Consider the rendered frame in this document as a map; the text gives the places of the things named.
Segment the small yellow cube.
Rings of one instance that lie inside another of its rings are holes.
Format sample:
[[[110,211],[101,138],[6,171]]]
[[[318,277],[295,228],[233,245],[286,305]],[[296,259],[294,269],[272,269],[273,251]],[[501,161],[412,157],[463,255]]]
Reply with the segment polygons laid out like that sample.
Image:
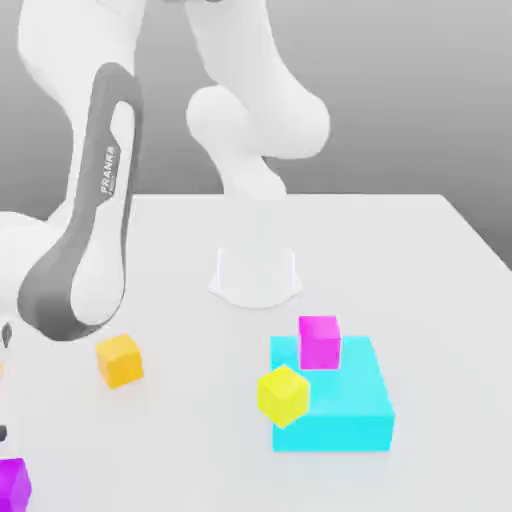
[[[284,429],[304,416],[310,407],[310,383],[282,364],[257,382],[258,409]]]

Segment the large cyan box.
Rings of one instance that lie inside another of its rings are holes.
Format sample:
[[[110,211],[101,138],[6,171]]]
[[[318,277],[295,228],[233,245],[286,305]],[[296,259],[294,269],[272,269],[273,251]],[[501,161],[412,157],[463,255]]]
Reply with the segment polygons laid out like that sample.
[[[371,339],[345,336],[340,368],[299,368],[294,336],[270,339],[270,368],[285,364],[310,383],[308,412],[289,426],[272,428],[275,452],[385,452],[395,413]]]

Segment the small orange cube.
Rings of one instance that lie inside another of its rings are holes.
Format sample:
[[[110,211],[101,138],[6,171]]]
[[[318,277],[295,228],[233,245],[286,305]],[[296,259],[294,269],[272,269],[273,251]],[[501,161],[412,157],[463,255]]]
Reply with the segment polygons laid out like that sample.
[[[128,334],[98,343],[96,359],[99,371],[110,389],[144,377],[140,350]]]

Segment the small purple cube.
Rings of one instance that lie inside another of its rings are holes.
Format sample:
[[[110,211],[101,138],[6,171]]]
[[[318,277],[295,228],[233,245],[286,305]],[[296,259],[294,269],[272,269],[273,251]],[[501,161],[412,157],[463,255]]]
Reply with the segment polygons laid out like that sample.
[[[0,512],[26,512],[31,493],[24,459],[0,460]]]

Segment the small magenta cube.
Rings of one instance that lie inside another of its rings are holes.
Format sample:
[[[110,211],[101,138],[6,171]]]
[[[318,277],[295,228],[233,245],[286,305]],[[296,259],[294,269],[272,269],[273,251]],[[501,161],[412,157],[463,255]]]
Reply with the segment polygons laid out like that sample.
[[[335,315],[303,315],[298,319],[299,366],[302,370],[337,370],[342,339]]]

